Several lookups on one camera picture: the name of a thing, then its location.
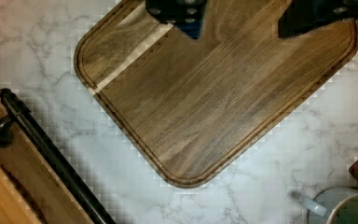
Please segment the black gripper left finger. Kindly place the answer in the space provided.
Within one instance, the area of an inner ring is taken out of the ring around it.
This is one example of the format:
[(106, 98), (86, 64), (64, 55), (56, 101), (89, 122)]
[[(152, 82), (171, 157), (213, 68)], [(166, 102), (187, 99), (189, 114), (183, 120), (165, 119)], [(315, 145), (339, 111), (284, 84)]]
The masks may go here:
[(160, 23), (170, 23), (198, 39), (207, 0), (145, 0), (146, 11)]

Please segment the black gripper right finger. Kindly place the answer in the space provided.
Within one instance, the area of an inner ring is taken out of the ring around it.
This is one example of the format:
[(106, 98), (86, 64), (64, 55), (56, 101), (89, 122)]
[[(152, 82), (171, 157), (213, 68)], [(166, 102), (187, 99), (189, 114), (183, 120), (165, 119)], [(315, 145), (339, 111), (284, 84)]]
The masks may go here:
[(279, 18), (278, 37), (303, 35), (345, 20), (358, 20), (358, 0), (293, 0)]

